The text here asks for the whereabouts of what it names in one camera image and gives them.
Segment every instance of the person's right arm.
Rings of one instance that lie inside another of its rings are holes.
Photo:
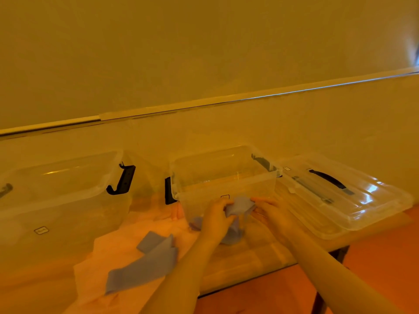
[[[290,211],[276,200],[252,198],[252,216],[285,245],[334,314],[402,313],[314,242]]]

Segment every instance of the hand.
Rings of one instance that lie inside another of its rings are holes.
[[[299,231],[300,227],[296,217],[284,207],[286,203],[271,198],[253,197],[251,200],[256,204],[251,215],[266,225],[275,238],[288,247],[290,236]]]
[[[234,201],[221,198],[210,204],[204,213],[202,229],[199,237],[210,242],[216,247],[227,234],[228,227],[233,223],[237,216],[226,217],[224,209]]]

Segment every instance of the whiteboard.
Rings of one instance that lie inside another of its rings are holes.
[[[2,0],[0,129],[413,66],[418,0]]]

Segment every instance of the person's left hand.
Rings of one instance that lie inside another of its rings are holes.
[[[234,222],[237,216],[225,216],[224,209],[227,205],[233,204],[233,200],[221,198],[210,204],[204,213],[202,229],[199,236],[212,243],[215,247],[223,240],[227,234],[228,227]]]

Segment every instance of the person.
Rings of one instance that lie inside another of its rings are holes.
[[[299,221],[285,208],[285,203],[270,198],[251,200],[256,204],[252,216],[289,249],[334,314],[401,313],[303,232]],[[225,216],[224,209],[229,204],[233,201],[220,199],[207,208],[198,239],[166,276],[140,314],[194,312],[205,267],[237,217]]]

